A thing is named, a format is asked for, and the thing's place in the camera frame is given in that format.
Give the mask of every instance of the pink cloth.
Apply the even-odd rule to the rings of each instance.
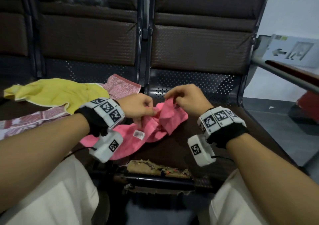
[[[117,74],[111,75],[108,78],[107,83],[99,84],[108,91],[110,98],[113,99],[119,99],[133,93],[139,93],[141,90],[141,85],[120,77]],[[64,111],[64,107],[61,106],[53,107],[42,112],[35,112],[12,120],[0,121],[0,140],[68,115],[69,114]]]
[[[136,124],[119,125],[114,128],[123,137],[123,143],[114,152],[110,160],[118,160],[138,151],[143,144],[152,143],[162,139],[166,134],[171,135],[179,124],[188,119],[187,113],[182,108],[173,104],[173,99],[158,103],[154,108],[158,111],[154,117],[144,117],[142,132],[145,133],[143,140],[134,137],[134,131],[138,129]],[[93,135],[84,137],[80,142],[86,147],[92,147],[99,138]]]

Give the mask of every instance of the yellow towel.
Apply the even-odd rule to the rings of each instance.
[[[3,96],[43,107],[66,104],[64,110],[69,114],[74,114],[83,103],[99,97],[109,98],[107,90],[96,83],[80,84],[59,78],[42,79],[25,86],[13,85],[4,90]]]

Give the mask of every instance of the hand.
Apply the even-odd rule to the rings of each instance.
[[[154,116],[156,111],[153,110],[153,99],[142,93],[134,93],[117,100],[120,104],[125,117],[133,118],[139,128],[142,127],[141,117]]]
[[[174,87],[164,96],[166,100],[171,97],[185,112],[195,117],[201,116],[213,107],[202,91],[194,84]]]

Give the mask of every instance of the chair backrest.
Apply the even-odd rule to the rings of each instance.
[[[36,78],[27,0],[0,0],[0,19],[1,85],[26,84]]]
[[[37,0],[45,78],[138,81],[143,0]]]
[[[265,0],[150,0],[146,92],[162,99],[195,83],[212,102],[237,103]]]

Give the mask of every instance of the wire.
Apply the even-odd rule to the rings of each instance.
[[[227,159],[227,160],[230,160],[230,161],[234,162],[232,159],[226,158],[226,157],[223,157],[223,156],[211,156],[211,158],[212,158],[212,159],[213,159],[213,158],[223,158],[223,159]]]
[[[79,149],[73,151],[71,154],[68,154],[66,157],[64,157],[63,160],[65,160],[66,158],[69,158],[71,155],[74,155],[76,152],[78,152],[78,151],[80,151],[80,150],[83,150],[83,149],[87,149],[87,148],[91,148],[91,149],[93,149],[93,150],[96,150],[96,148],[94,148],[94,147],[83,147],[83,148],[79,148]]]

